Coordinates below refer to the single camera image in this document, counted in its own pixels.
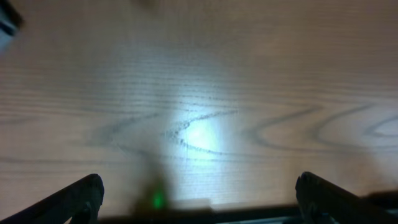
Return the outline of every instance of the wood grain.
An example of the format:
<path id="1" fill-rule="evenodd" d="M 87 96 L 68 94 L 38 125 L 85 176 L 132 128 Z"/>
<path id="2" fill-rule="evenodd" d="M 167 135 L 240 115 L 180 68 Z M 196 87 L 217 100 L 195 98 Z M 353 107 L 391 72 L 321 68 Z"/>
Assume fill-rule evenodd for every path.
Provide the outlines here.
<path id="1" fill-rule="evenodd" d="M 398 181 L 398 2 L 13 0 L 0 56 L 0 218 L 90 173 L 100 215 L 295 202 L 312 171 Z"/>

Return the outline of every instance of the green light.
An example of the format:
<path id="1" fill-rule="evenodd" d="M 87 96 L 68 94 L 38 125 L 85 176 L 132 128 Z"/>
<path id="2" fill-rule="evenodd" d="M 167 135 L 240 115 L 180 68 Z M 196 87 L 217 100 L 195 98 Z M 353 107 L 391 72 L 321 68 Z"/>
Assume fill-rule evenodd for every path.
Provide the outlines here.
<path id="1" fill-rule="evenodd" d="M 154 198 L 153 198 L 154 209 L 156 209 L 156 210 L 162 209 L 162 208 L 164 208 L 164 205 L 165 205 L 164 194 L 162 191 L 158 190 L 155 192 Z"/>

